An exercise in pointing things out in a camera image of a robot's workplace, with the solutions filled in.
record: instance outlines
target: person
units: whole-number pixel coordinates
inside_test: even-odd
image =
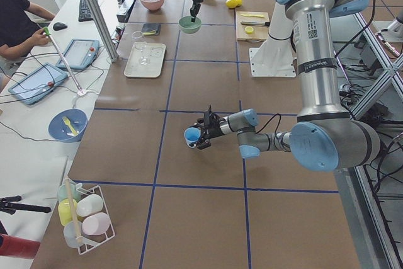
[[[26,56],[34,46],[49,42],[43,28],[33,22],[25,11],[46,20],[53,20],[53,13],[29,0],[0,0],[0,7],[1,57],[17,60]],[[0,77],[0,91],[7,80],[5,75]]]

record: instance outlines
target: yellow lemon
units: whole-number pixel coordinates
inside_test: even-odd
[[[237,3],[236,0],[227,0],[227,1],[225,2],[225,4],[226,4],[227,7],[230,8],[230,9],[235,9],[235,8],[237,7],[237,5],[238,5],[238,3]]]
[[[236,0],[237,6],[242,6],[242,0]]]

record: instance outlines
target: blue plate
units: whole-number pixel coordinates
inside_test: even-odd
[[[78,131],[77,135],[73,135],[70,128],[63,122],[64,116],[70,120],[71,126]],[[48,131],[49,134],[58,141],[65,143],[77,142],[80,141],[82,135],[84,135],[87,123],[88,118],[86,113],[77,108],[72,108],[58,113],[52,121],[50,121]]]

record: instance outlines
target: computer mouse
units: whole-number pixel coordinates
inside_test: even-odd
[[[53,29],[55,31],[60,31],[60,30],[63,30],[64,28],[67,28],[67,25],[64,22],[56,22],[53,25]]]

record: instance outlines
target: black shirt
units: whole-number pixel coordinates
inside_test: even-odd
[[[0,0],[0,47],[21,44],[40,27],[26,15],[28,0]]]

